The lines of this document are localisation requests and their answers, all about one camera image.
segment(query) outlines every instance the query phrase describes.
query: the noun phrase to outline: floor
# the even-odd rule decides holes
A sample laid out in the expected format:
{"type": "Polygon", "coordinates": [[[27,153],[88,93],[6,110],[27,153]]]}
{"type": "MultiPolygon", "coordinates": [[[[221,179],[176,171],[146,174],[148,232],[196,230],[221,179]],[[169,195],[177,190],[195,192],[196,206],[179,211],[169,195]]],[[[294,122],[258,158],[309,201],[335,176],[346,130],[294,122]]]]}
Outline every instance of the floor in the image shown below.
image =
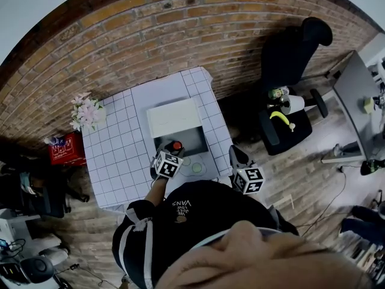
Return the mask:
{"type": "MultiPolygon", "coordinates": [[[[230,100],[220,102],[225,119],[233,137],[238,136],[237,116],[233,114],[230,100]]],[[[304,234],[309,226],[324,211],[331,200],[342,191],[345,177],[337,171],[338,164],[322,164],[320,159],[336,143],[348,143],[354,138],[336,101],[327,102],[330,114],[322,119],[318,109],[311,109],[308,114],[312,121],[313,133],[305,141],[291,150],[274,157],[267,154],[263,143],[243,142],[240,145],[251,152],[258,165],[262,166],[267,182],[259,194],[266,204],[284,201],[276,207],[283,216],[298,226],[304,234]]],[[[380,188],[385,170],[369,176],[360,176],[359,169],[345,167],[346,187],[324,216],[334,213],[347,213],[354,204],[369,205],[380,188]]],[[[111,253],[111,241],[119,221],[114,212],[99,209],[96,205],[87,171],[80,170],[72,179],[75,188],[81,188],[90,194],[87,204],[71,200],[72,212],[63,219],[45,217],[44,221],[33,221],[41,234],[54,231],[69,247],[69,259],[58,270],[65,269],[73,263],[91,270],[101,278],[120,285],[123,276],[111,253]]],[[[354,235],[339,238],[337,233],[344,214],[335,214],[317,223],[306,233],[306,237],[316,240],[328,247],[348,254],[356,245],[358,238],[354,235]]],[[[98,288],[99,280],[82,270],[68,271],[61,274],[74,288],[98,288]]],[[[110,288],[106,283],[102,288],[110,288]]]]}

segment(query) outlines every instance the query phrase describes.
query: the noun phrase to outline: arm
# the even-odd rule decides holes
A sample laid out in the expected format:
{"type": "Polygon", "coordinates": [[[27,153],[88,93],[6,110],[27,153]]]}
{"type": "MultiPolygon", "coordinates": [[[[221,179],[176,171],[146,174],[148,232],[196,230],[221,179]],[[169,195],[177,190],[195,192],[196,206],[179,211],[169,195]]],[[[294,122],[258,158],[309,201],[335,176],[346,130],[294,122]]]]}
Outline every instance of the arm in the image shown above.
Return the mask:
{"type": "Polygon", "coordinates": [[[158,206],[161,202],[163,202],[167,181],[168,179],[162,176],[155,180],[151,190],[144,200],[152,202],[154,206],[158,206]]]}

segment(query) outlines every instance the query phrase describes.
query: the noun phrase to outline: person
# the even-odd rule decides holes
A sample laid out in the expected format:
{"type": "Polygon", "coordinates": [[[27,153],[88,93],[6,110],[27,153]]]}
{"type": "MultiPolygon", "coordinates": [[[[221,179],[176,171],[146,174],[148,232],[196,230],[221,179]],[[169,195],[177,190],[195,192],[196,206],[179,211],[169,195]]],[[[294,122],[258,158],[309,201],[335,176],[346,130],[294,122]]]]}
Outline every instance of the person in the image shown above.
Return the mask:
{"type": "Polygon", "coordinates": [[[358,219],[343,219],[340,234],[353,231],[373,244],[385,245],[385,220],[378,212],[356,205],[351,214],[358,219]]]}
{"type": "Polygon", "coordinates": [[[164,200],[166,184],[158,178],[144,200],[130,203],[113,237],[116,263],[140,288],[371,285],[342,255],[300,238],[279,212],[224,184],[185,183],[164,200]]]}

